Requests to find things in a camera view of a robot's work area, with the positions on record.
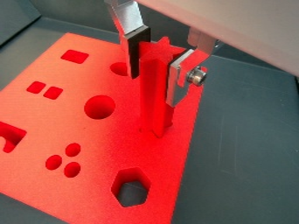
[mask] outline silver metal bracket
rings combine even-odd
[[[127,73],[134,79],[139,75],[139,42],[151,41],[151,29],[145,25],[137,1],[106,0],[106,3],[126,51]]]
[[[183,69],[183,62],[193,60],[193,55],[201,51],[209,55],[211,55],[217,45],[217,39],[213,38],[206,33],[198,31],[197,29],[191,28],[190,36],[189,36],[189,43],[193,46],[197,46],[195,50],[189,50],[185,54],[171,63],[169,69],[169,88],[167,88],[167,96],[166,102],[171,107],[175,107],[177,104],[181,102],[183,97],[189,93],[190,82],[195,86],[201,86],[206,80],[207,73],[206,70],[201,67],[201,59],[197,66],[191,69]]]

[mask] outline dark gray surface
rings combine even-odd
[[[116,34],[40,19],[0,50],[3,86],[64,32],[118,41]],[[173,223],[298,223],[295,79],[275,69],[219,57],[211,57],[207,67],[210,77]],[[32,223],[42,223],[34,217]]]
[[[0,46],[40,15],[30,0],[0,1]]]
[[[66,222],[0,194],[0,223],[63,224]]]

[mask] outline hexagonal hole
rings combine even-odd
[[[141,168],[122,170],[111,187],[122,207],[133,207],[146,203],[151,181]]]

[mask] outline hole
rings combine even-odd
[[[62,166],[62,156],[54,155],[46,161],[46,167],[48,170],[56,170]]]
[[[139,168],[118,173],[111,191],[122,207],[133,207],[146,203],[151,181]]]
[[[75,178],[80,174],[80,164],[71,162],[66,165],[64,175],[67,178]]]
[[[6,139],[0,136],[0,149],[6,147]]]
[[[66,149],[66,154],[68,157],[76,157],[80,154],[80,145],[71,143]]]
[[[84,111],[90,118],[104,119],[110,117],[115,111],[116,104],[111,97],[98,95],[88,99]]]
[[[56,100],[60,96],[63,92],[63,89],[59,88],[59,87],[50,87],[50,89],[47,90],[47,92],[44,93],[44,97],[52,99],[52,100]]]
[[[23,129],[18,129],[15,126],[0,122],[0,137],[4,138],[3,150],[10,153],[15,150],[16,145],[24,139],[27,132]]]
[[[60,58],[63,60],[71,61],[74,63],[82,64],[86,59],[88,58],[88,54],[84,52],[78,52],[74,50],[68,50],[62,56]]]
[[[118,62],[111,65],[110,67],[111,71],[121,75],[121,76],[127,76],[127,63],[126,62]]]
[[[38,95],[43,91],[44,87],[44,83],[35,81],[32,85],[27,88],[27,91]]]

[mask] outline red foam insert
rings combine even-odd
[[[88,55],[84,63],[62,59],[70,49]],[[125,62],[119,45],[66,34],[0,92],[0,137],[14,145],[0,150],[0,192],[68,223],[173,219],[202,87],[191,87],[163,137],[142,133],[141,79],[123,75]],[[27,91],[36,81],[63,89],[55,101]],[[135,180],[146,202],[122,207],[119,188]]]

